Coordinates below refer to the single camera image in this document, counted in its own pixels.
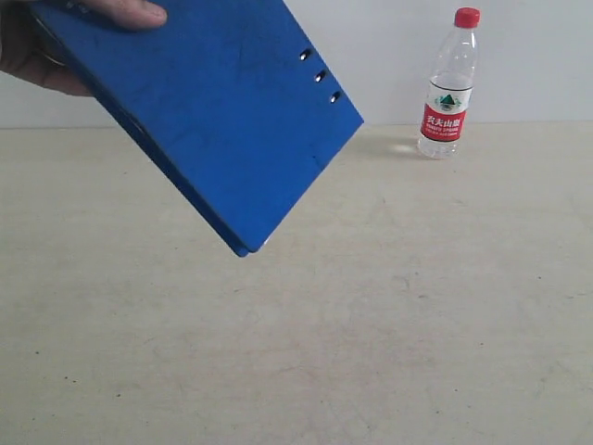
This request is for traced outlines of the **person's open hand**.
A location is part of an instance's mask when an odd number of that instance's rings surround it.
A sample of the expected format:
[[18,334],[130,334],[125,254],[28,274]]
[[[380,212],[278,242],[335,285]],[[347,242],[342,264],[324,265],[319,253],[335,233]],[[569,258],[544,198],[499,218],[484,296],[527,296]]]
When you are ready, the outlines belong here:
[[[150,1],[90,0],[82,4],[121,27],[132,30],[160,27],[168,17],[162,6]],[[69,68],[44,55],[37,32],[16,1],[1,3],[1,71],[65,95],[91,95]]]

